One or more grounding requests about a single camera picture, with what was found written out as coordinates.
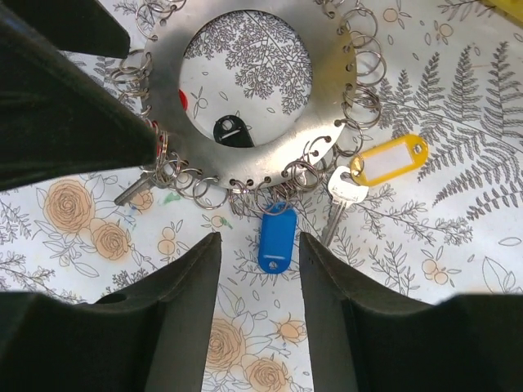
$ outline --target blue key tag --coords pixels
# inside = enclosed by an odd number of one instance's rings
[[[277,212],[280,208],[285,208],[285,203],[276,203],[267,211]],[[268,274],[281,274],[291,265],[296,223],[292,208],[277,216],[263,216],[258,264]]]

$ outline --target black key tag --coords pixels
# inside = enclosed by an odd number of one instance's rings
[[[214,140],[221,145],[246,149],[254,147],[245,122],[236,116],[220,118],[214,125]]]

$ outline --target floral pattern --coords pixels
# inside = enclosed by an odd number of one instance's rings
[[[132,47],[143,47],[134,25],[137,0],[102,3],[129,30]],[[429,142],[431,154],[419,171],[372,188],[351,206],[331,251],[390,289],[431,303],[458,292],[523,293],[523,31],[479,1],[364,4],[379,19],[388,66],[376,86],[382,119],[365,132],[364,146],[413,133]],[[277,19],[249,14],[249,24],[245,13],[233,17],[242,26],[270,26],[274,41],[241,38],[225,17],[202,31],[187,53],[181,88],[188,116],[203,133],[223,115],[241,113],[253,139],[263,140],[266,130],[285,129],[304,107],[308,68],[295,38],[281,41],[287,33]],[[351,26],[364,28],[364,18],[357,18]],[[138,21],[149,32],[154,15],[144,8]],[[245,65],[250,59],[242,55],[250,44],[257,55],[273,53],[273,45],[285,51],[275,59],[285,63],[277,66],[289,84],[253,84],[256,75]],[[117,60],[64,55],[116,95],[108,75]],[[303,73],[289,78],[292,58]],[[137,100],[123,103],[140,108]],[[169,189],[146,190],[131,205],[115,206],[139,174],[87,173],[0,193],[0,290],[93,302],[220,232],[221,277],[203,390],[311,392],[297,247],[285,273],[266,274],[257,263],[257,214],[238,218],[227,206],[206,212]],[[302,231],[320,236],[329,209],[325,187],[300,197],[296,245]]]

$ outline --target black object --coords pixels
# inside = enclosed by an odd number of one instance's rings
[[[1,0],[61,51],[123,59],[131,39],[97,0]]]
[[[316,392],[523,390],[523,296],[428,305],[366,277],[309,234],[300,272]]]
[[[154,133],[1,2],[0,53],[0,191],[155,161]]]
[[[237,116],[228,115],[220,118],[214,125],[214,140],[221,145],[241,149],[254,147],[245,122]]]
[[[220,234],[94,305],[0,295],[1,391],[200,392]]]

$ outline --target yellow object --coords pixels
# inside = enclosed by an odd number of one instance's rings
[[[355,183],[374,186],[420,168],[427,159],[427,142],[406,135],[356,155],[350,169]]]
[[[523,0],[489,0],[489,2],[523,22]]]

